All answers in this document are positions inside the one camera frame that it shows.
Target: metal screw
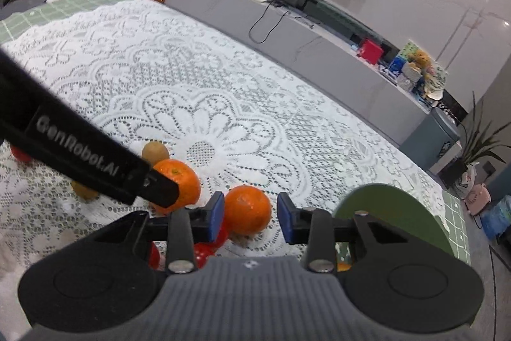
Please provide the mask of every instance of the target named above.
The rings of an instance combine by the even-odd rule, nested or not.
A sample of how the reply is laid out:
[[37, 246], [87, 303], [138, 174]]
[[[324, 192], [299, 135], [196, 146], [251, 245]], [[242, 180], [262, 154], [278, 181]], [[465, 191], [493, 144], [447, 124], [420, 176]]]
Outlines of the metal screw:
[[167, 267], [171, 272], [177, 274], [190, 273], [194, 269], [193, 263], [188, 260], [174, 260]]
[[330, 273], [334, 270], [334, 264], [325, 259], [316, 259], [309, 263], [309, 269], [316, 273]]

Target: white lace tablecloth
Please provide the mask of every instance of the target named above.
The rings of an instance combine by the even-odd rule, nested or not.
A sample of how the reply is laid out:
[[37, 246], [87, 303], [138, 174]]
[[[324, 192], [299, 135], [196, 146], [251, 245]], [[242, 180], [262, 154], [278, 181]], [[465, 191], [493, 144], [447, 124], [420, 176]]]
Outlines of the white lace tablecloth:
[[[158, 3], [77, 13], [30, 28], [4, 48], [135, 152], [148, 140], [166, 143], [200, 177], [200, 204], [247, 183], [274, 207], [286, 191], [298, 206], [332, 211], [357, 186], [383, 182], [445, 218], [440, 186], [364, 122], [248, 47]], [[6, 144], [0, 177], [0, 235], [21, 267], [147, 206], [104, 196], [82, 203], [68, 178], [41, 163], [18, 165]], [[274, 209], [260, 235], [219, 253], [299, 251], [285, 244]]]

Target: floor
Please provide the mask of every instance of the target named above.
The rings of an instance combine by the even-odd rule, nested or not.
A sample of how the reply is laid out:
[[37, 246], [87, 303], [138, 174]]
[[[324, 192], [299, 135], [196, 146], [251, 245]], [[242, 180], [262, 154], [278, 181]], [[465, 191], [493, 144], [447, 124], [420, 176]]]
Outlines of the floor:
[[[41, 5], [45, 0], [17, 0], [0, 9], [0, 20], [12, 13], [23, 12]], [[465, 210], [467, 234], [472, 257], [472, 266], [484, 282], [484, 301], [472, 327], [481, 335], [481, 339], [511, 341], [511, 254], [503, 247], [492, 243], [500, 258], [493, 254], [495, 285], [497, 291], [497, 325], [494, 338], [494, 280], [489, 242], [484, 232], [477, 228], [475, 222]]]
[[0, 8], [0, 20], [6, 19], [15, 12], [25, 12], [30, 8], [42, 5], [46, 0], [17, 0]]
[[484, 284], [484, 300], [472, 327], [482, 335], [481, 339], [495, 341], [511, 340], [511, 253], [504, 247], [492, 243], [501, 259], [492, 255], [495, 269], [495, 287], [497, 291], [497, 326], [493, 338], [495, 324], [495, 297], [493, 288], [492, 260], [490, 258], [489, 241], [483, 230], [464, 210], [469, 238], [472, 267], [479, 273]]

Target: blue gripper pad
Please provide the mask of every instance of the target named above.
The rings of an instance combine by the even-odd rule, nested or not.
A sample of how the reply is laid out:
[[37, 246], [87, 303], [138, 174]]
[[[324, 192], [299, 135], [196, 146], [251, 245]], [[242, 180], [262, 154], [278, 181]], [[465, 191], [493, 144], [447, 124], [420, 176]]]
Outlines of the blue gripper pad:
[[209, 227], [209, 241], [213, 242], [216, 240], [218, 236], [218, 231], [220, 231], [220, 226], [222, 225], [224, 209], [225, 209], [225, 199], [224, 195], [220, 191], [216, 191], [208, 201], [206, 208], [211, 208], [210, 211], [210, 227]]
[[282, 234], [286, 243], [293, 243], [293, 222], [292, 211], [296, 210], [293, 202], [287, 193], [279, 193], [277, 196], [277, 218], [282, 229]]

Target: kiwi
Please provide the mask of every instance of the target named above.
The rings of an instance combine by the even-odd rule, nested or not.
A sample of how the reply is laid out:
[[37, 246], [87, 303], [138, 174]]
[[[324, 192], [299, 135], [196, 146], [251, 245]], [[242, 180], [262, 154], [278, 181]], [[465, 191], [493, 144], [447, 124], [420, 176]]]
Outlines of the kiwi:
[[80, 184], [76, 181], [71, 181], [71, 187], [75, 191], [76, 195], [84, 200], [92, 200], [98, 197], [99, 193], [90, 188], [87, 188], [85, 185]]
[[158, 162], [169, 158], [169, 151], [161, 142], [152, 140], [144, 146], [144, 149], [142, 149], [142, 159], [145, 159], [147, 162], [149, 162], [151, 166], [154, 166]]

